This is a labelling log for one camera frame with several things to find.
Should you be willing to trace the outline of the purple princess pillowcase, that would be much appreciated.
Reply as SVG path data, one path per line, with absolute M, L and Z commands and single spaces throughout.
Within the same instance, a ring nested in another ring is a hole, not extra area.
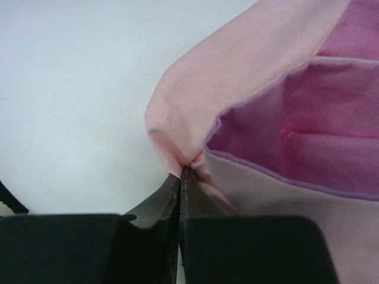
M 161 77 L 167 171 L 229 212 L 322 229 L 341 283 L 378 282 L 378 2 L 259 1 Z

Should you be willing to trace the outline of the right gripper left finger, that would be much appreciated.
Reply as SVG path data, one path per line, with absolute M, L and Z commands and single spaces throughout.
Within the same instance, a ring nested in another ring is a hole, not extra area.
M 179 179 L 118 214 L 32 214 L 2 188 L 2 283 L 175 283 Z

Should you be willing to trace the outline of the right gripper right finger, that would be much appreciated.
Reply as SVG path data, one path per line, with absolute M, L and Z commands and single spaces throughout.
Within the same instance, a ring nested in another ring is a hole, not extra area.
M 229 216 L 181 173 L 181 254 L 187 283 L 336 283 L 325 238 L 310 219 Z

